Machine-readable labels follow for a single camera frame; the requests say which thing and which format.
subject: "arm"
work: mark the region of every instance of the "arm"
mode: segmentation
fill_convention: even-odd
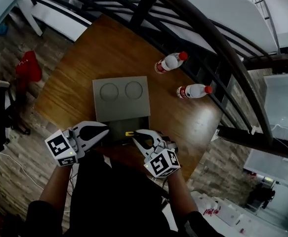
[[[62,236],[62,218],[72,166],[56,167],[40,200],[30,203],[25,223],[25,237]]]
[[[40,197],[40,201],[49,203],[56,210],[60,222],[63,218],[71,168],[72,165],[57,166]]]
[[[181,169],[168,176],[168,186],[170,206],[179,231],[184,231],[186,236],[224,237],[218,234],[198,212],[198,207],[185,184]]]
[[[168,176],[168,187],[170,206],[177,223],[181,222],[190,212],[198,211],[198,207],[184,181],[181,169]]]

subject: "black sleeve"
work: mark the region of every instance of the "black sleeve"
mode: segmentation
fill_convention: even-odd
[[[181,227],[179,227],[179,233],[185,237],[224,237],[219,234],[202,216],[199,212],[189,213]]]
[[[30,203],[25,222],[25,237],[62,236],[61,222],[51,204],[44,201]]]

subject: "wooden table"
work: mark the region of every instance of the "wooden table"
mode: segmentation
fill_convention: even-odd
[[[208,97],[179,99],[179,86],[193,84],[180,69],[159,75],[154,64],[163,55],[134,32],[102,15],[68,50],[44,86],[35,110],[66,129],[83,120],[96,120],[93,79],[147,76],[150,126],[179,147],[178,159],[187,180],[200,161],[221,112]],[[99,148],[104,155],[144,170],[134,146]]]

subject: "circular indentation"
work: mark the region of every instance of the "circular indentation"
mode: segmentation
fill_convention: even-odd
[[[107,83],[100,89],[100,96],[104,101],[114,101],[119,95],[119,89],[113,83]]]
[[[125,94],[128,98],[136,100],[143,94],[143,87],[136,81],[129,82],[125,87]]]

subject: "plastic water bottle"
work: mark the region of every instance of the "plastic water bottle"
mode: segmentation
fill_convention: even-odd
[[[163,74],[167,71],[179,68],[182,63],[188,59],[188,54],[186,52],[172,53],[160,60],[155,64],[155,70],[159,74]]]
[[[201,98],[213,91],[211,86],[203,84],[193,84],[189,86],[182,86],[177,89],[177,95],[180,98]]]

